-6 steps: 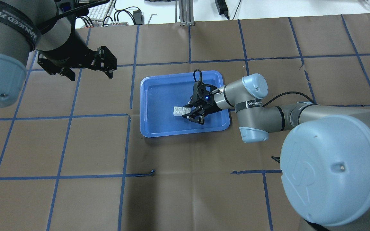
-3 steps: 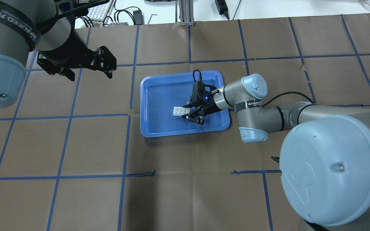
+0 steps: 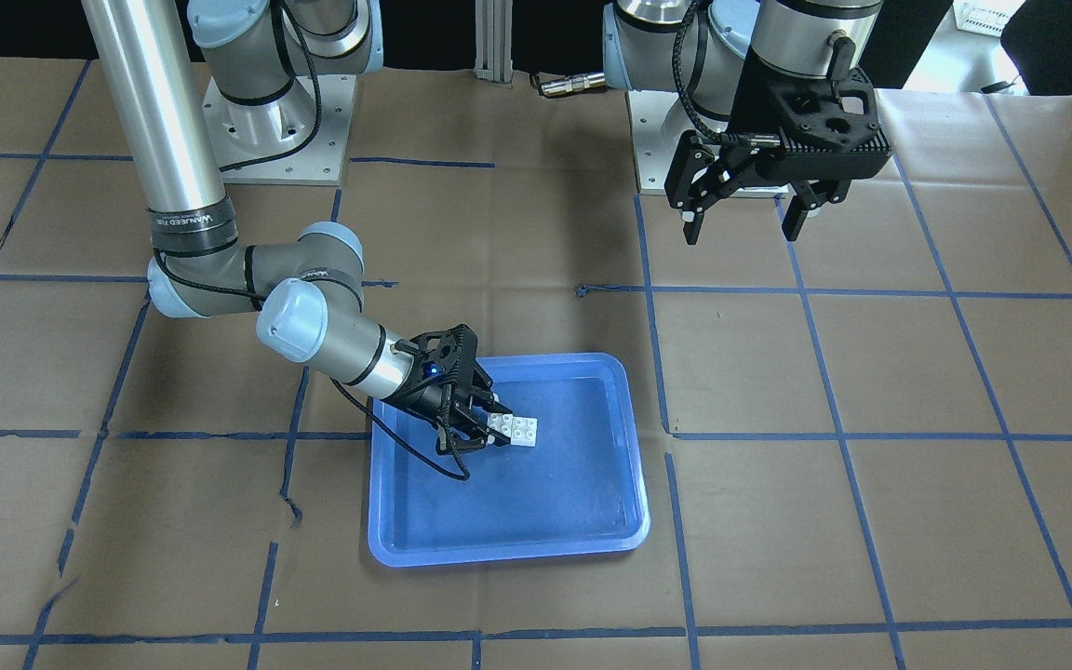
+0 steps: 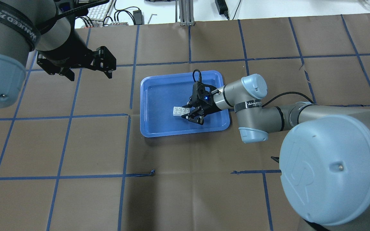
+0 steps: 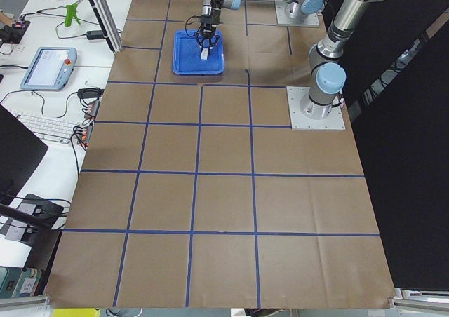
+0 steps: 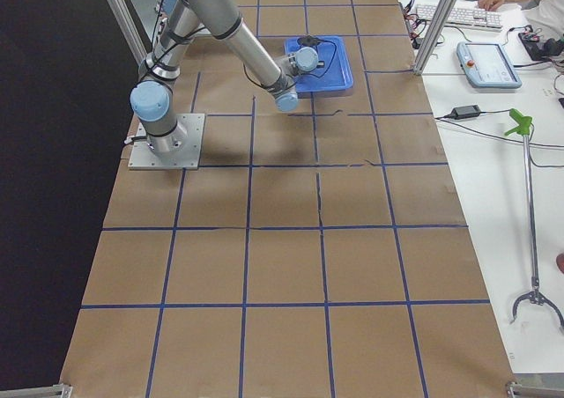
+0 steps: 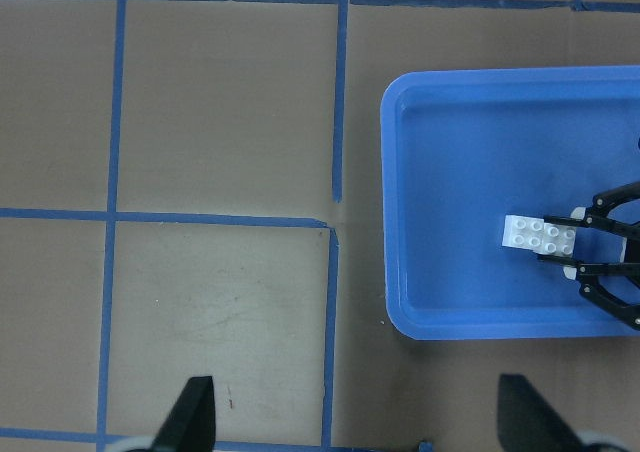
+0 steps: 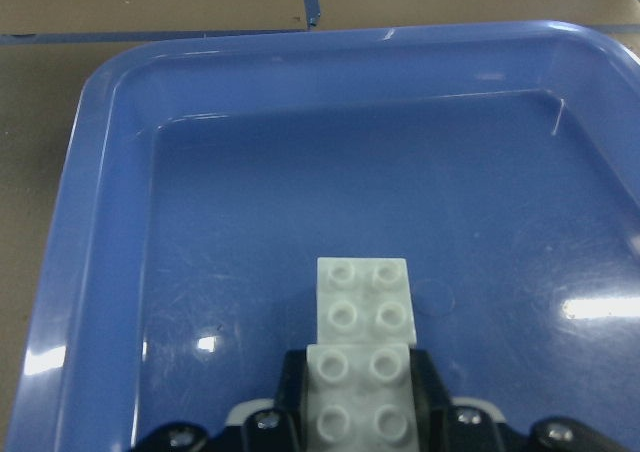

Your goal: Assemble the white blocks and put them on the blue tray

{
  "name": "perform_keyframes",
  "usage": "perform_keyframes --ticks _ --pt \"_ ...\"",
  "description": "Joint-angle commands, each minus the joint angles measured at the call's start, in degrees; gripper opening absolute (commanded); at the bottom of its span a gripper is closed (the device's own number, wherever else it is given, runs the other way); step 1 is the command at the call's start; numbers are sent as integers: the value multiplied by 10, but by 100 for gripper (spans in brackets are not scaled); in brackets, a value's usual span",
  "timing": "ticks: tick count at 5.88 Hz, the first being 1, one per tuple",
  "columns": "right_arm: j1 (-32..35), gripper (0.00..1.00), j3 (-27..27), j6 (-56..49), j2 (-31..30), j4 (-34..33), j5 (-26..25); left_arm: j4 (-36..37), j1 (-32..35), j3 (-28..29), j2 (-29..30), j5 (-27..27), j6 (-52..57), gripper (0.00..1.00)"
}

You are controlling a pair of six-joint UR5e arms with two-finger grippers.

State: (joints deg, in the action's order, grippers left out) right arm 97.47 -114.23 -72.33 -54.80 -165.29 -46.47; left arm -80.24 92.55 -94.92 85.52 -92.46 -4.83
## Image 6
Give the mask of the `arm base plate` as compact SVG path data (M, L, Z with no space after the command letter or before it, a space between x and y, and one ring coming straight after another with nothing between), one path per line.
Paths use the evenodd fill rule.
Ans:
M149 136L142 123L133 142L128 168L131 170L197 170L199 167L205 114L176 114L175 130L162 137Z

